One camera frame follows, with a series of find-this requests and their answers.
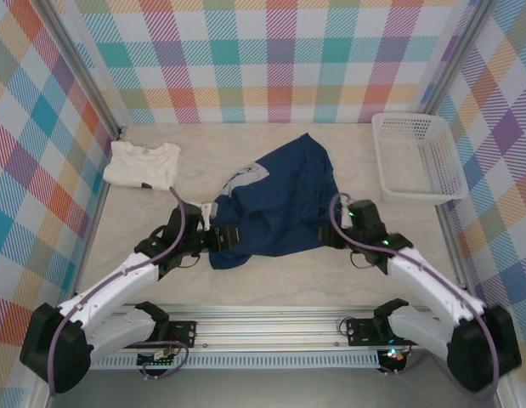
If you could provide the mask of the dark blue t-shirt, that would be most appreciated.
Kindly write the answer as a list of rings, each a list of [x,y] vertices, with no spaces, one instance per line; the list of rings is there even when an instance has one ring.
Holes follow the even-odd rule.
[[[326,149],[309,134],[236,172],[214,200],[212,224],[238,229],[239,241],[212,252],[213,269],[233,269],[252,256],[281,257],[321,246],[319,227],[330,222],[338,193]]]

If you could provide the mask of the folded white t-shirt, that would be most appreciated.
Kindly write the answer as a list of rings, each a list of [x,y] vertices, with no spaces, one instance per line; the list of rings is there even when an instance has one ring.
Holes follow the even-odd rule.
[[[128,141],[110,144],[111,159],[103,179],[117,187],[168,190],[174,186],[182,161],[181,148],[164,143],[155,149]]]

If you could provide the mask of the white perforated plastic basket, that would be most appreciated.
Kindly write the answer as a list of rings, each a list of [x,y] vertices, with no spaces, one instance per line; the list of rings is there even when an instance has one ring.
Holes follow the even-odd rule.
[[[438,206],[467,196],[466,176],[445,119],[383,112],[371,124],[385,202]]]

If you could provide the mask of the small circuit board white connector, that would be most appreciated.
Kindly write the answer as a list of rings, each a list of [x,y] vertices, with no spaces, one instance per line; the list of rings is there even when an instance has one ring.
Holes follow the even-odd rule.
[[[136,365],[139,367],[169,367],[174,365],[176,354],[170,350],[137,354]]]

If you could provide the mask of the small circuit board coloured lights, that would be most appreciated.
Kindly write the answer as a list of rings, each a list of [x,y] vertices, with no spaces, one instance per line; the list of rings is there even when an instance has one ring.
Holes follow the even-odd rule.
[[[405,369],[410,351],[408,349],[391,348],[377,352],[379,371],[390,373]]]

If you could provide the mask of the aluminium table side rail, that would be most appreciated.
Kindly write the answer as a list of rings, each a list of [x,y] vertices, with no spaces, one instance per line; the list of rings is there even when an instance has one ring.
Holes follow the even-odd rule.
[[[61,281],[59,301],[73,296],[81,285],[109,189],[103,174],[110,162],[110,144],[119,135],[118,129],[110,131],[99,125],[85,150],[68,212],[68,228],[75,240]]]
[[[450,262],[455,275],[455,283],[462,291],[472,293],[472,283],[467,274],[464,259],[462,257],[459,244],[455,240],[454,231],[450,221],[450,214],[444,204],[435,207],[440,228],[443,233],[444,242],[450,257]]]

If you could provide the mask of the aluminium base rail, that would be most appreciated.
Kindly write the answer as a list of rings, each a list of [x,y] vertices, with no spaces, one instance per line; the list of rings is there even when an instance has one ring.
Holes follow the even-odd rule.
[[[152,349],[177,352],[182,348],[199,351],[280,352],[327,350],[352,347],[348,337],[339,332],[342,321],[349,318],[370,319],[369,309],[333,307],[264,307],[156,305],[172,321],[196,323],[195,344],[188,347],[175,341],[151,341],[156,322],[133,305],[117,311],[86,305],[75,310],[71,322],[81,327],[93,360],[122,349],[148,353]]]

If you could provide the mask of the aluminium frame post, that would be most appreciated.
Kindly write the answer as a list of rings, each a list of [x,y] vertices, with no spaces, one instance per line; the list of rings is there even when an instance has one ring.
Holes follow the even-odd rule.
[[[94,81],[87,65],[85,64],[81,54],[74,41],[71,39],[66,30],[58,12],[55,10],[51,0],[31,0],[34,9],[41,17],[43,24],[48,28],[51,36],[57,43],[63,58],[71,68],[74,77],[79,81],[83,90],[86,92],[89,101],[99,118],[105,124],[106,129],[110,132],[114,140],[118,140],[122,136],[122,127],[119,125],[111,112],[105,98],[100,92],[96,82]]]
[[[418,90],[417,112],[437,112],[498,1],[457,0]]]

